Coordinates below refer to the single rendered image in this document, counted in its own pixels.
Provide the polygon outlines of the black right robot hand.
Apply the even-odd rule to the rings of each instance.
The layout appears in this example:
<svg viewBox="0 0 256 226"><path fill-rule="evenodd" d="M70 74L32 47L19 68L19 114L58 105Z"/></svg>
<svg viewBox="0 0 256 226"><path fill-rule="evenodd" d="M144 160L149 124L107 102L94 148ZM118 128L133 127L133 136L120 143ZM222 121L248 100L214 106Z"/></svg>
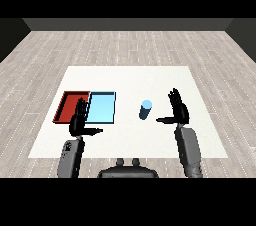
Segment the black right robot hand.
<svg viewBox="0 0 256 226"><path fill-rule="evenodd" d="M169 92L168 97L172 106L173 116L157 118L156 121L164 124L188 124L190 119L189 112L187 106L182 102L179 91L174 88Z"/></svg>

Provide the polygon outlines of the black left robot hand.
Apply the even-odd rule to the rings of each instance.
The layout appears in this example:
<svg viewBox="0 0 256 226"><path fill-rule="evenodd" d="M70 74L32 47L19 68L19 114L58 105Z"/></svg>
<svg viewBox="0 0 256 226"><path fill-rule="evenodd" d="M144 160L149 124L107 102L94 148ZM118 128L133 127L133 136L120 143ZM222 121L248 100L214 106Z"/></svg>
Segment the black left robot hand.
<svg viewBox="0 0 256 226"><path fill-rule="evenodd" d="M83 135L94 136L102 132L102 129L99 128L85 127L86 118L88 116L87 107L88 103L83 98L79 98L76 103L75 113L69 123L69 133L72 137Z"/></svg>

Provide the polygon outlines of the red shallow open box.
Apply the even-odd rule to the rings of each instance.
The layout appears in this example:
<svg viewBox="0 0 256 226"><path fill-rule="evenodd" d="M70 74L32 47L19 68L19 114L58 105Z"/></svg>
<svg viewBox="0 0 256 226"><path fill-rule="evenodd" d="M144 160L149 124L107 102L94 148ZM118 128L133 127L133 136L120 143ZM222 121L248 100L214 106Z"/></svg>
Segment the red shallow open box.
<svg viewBox="0 0 256 226"><path fill-rule="evenodd" d="M55 124L69 124L80 98L88 101L89 91L65 91L53 118Z"/></svg>

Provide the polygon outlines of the light blue shallow open box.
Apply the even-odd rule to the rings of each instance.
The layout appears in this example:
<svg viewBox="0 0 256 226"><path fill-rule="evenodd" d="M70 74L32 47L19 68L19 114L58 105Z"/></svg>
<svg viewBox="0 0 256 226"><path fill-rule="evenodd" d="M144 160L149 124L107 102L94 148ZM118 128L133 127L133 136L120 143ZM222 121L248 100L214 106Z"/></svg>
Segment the light blue shallow open box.
<svg viewBox="0 0 256 226"><path fill-rule="evenodd" d="M88 101L87 124L113 124L116 93L93 91Z"/></svg>

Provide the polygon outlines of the small blue can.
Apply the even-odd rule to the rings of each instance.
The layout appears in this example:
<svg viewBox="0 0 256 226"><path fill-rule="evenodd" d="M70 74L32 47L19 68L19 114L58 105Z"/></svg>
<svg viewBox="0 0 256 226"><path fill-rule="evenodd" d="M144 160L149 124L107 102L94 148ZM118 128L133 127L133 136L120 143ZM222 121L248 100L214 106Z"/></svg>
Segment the small blue can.
<svg viewBox="0 0 256 226"><path fill-rule="evenodd" d="M152 108L152 102L150 100L144 100L141 104L139 118L141 120L145 120L148 117L151 108Z"/></svg>

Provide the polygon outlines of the dark grey robot body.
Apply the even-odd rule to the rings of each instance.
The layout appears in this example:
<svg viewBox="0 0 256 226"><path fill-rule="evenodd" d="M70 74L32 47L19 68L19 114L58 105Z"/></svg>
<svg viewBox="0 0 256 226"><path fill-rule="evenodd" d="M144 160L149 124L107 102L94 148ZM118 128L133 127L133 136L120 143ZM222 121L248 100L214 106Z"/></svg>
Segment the dark grey robot body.
<svg viewBox="0 0 256 226"><path fill-rule="evenodd" d="M131 166L125 166L124 159L118 158L116 165L101 170L98 178L158 178L158 174L155 170L142 167L138 158L132 159Z"/></svg>

